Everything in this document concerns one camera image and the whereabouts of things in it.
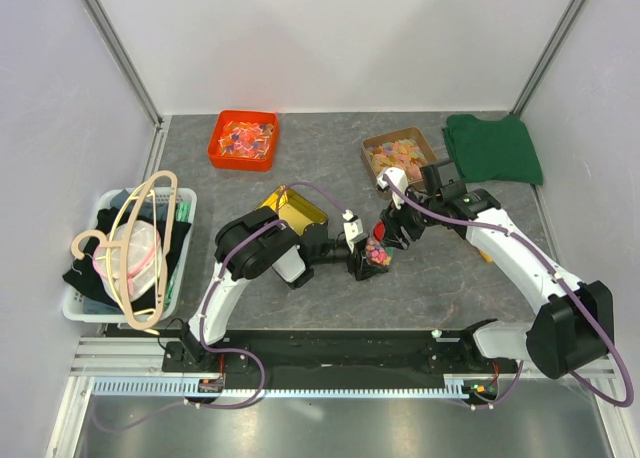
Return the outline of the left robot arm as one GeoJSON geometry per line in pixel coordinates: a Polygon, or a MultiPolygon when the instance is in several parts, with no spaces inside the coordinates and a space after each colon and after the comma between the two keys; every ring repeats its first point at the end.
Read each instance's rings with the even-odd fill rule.
{"type": "Polygon", "coordinates": [[[185,360],[208,371],[219,360],[218,343],[249,283],[268,270],[292,289],[313,276],[315,265],[343,263],[355,280],[388,271],[391,253],[370,236],[361,220],[349,213],[342,233],[331,238],[324,223],[310,223],[297,233],[269,207],[256,209],[225,225],[215,239],[215,265],[198,311],[188,322],[193,336],[185,360]]]}

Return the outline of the orange candy box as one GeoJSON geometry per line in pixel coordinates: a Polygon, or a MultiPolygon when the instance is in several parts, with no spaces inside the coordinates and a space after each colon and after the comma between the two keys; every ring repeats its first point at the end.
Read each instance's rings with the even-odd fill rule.
{"type": "Polygon", "coordinates": [[[275,113],[224,110],[218,115],[207,154],[215,168],[267,172],[273,166],[278,139],[275,113]]]}

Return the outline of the star candy tin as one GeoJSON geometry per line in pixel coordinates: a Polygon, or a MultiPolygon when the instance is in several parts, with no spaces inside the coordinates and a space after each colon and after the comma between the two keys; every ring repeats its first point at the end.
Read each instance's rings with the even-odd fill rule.
{"type": "Polygon", "coordinates": [[[326,239],[329,236],[328,215],[291,188],[285,190],[284,185],[281,185],[259,203],[255,210],[264,207],[276,212],[300,237],[319,236],[326,239]]]}

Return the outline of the clear glass jar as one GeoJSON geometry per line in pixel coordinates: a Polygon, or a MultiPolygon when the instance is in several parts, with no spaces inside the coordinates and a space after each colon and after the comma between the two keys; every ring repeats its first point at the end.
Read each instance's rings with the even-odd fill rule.
{"type": "Polygon", "coordinates": [[[365,245],[365,258],[372,266],[388,268],[393,257],[393,249],[385,248],[374,237],[369,237],[365,245]]]}

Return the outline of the red jar lid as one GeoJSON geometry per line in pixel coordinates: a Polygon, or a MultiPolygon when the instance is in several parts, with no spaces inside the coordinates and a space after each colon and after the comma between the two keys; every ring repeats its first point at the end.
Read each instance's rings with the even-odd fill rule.
{"type": "Polygon", "coordinates": [[[382,242],[384,240],[385,234],[386,234],[386,227],[384,223],[382,221],[378,221],[374,225],[372,230],[373,238],[378,242],[382,242]]]}

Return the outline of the yellow plastic scoop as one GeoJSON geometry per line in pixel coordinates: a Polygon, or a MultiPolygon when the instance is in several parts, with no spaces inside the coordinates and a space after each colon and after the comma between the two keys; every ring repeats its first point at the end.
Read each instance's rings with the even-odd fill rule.
{"type": "Polygon", "coordinates": [[[486,252],[480,250],[479,248],[478,248],[478,252],[487,263],[493,263],[494,262],[493,258],[489,254],[487,254],[486,252]]]}

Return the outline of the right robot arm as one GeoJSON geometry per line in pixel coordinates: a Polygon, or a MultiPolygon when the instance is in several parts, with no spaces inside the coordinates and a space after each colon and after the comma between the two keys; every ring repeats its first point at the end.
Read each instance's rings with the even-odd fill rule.
{"type": "Polygon", "coordinates": [[[530,323],[486,319],[469,326],[468,340],[457,349],[465,369],[481,371],[493,359],[530,361],[558,379],[608,354],[613,304],[603,283],[586,283],[554,262],[495,197],[468,189],[451,160],[424,167],[423,176],[426,188],[420,191],[400,168],[379,173],[378,187],[391,193],[381,214],[384,243],[406,249],[429,226],[452,229],[504,273],[534,313],[530,323]]]}

